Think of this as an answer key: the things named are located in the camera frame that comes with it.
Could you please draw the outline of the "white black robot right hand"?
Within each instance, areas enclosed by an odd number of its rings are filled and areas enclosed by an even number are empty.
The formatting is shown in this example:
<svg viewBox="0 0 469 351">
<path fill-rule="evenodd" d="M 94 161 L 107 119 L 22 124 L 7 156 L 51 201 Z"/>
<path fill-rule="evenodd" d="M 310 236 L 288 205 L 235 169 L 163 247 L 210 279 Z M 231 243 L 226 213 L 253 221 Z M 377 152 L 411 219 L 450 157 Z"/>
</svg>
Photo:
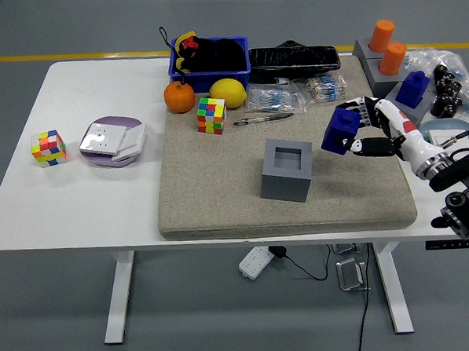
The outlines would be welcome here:
<svg viewBox="0 0 469 351">
<path fill-rule="evenodd" d="M 449 161 L 444 149 L 427 142 L 416 125 L 395 104 L 387 99 L 359 97 L 344 102 L 340 108 L 360 116 L 359 127 L 376 127 L 383 137 L 363 139 L 340 138 L 339 144 L 359 156 L 397 156 L 410 164 L 412 172 L 424 179 L 430 168 Z"/>
</svg>

